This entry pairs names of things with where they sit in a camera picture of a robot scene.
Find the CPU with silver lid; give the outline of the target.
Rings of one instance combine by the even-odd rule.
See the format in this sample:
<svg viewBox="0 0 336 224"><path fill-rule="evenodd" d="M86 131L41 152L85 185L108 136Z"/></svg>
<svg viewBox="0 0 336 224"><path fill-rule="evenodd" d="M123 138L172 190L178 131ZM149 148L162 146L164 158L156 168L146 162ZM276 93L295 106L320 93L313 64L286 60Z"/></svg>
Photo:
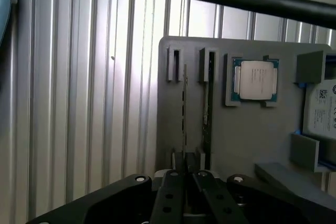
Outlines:
<svg viewBox="0 0 336 224"><path fill-rule="evenodd" d="M279 60L264 56L263 60L232 59L232 101L276 102Z"/></svg>

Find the grey parts rack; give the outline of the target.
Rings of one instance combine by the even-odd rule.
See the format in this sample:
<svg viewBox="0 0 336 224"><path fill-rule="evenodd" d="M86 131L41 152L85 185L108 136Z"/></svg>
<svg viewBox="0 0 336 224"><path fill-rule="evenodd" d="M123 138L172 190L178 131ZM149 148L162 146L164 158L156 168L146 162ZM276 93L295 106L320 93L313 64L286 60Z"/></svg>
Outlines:
<svg viewBox="0 0 336 224"><path fill-rule="evenodd" d="M201 50L209 51L210 153L203 150L204 87L200 82ZM301 175L318 177L290 158L291 136L302 129L305 90L296 84L297 56L332 53L325 44L165 36L159 42L156 169L170 166L182 153L183 68L187 65L186 153L201 167L278 182L286 188ZM277 101L232 101L232 59L279 60Z"/></svg>

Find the hard disk with blue frame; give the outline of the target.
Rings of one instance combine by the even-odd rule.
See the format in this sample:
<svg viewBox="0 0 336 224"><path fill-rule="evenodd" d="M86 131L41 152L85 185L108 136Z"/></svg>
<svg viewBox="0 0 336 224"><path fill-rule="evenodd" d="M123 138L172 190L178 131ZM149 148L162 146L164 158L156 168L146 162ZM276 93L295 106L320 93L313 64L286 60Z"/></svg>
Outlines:
<svg viewBox="0 0 336 224"><path fill-rule="evenodd" d="M305 95L290 158L313 172L336 172L336 51L298 55L296 84Z"/></svg>

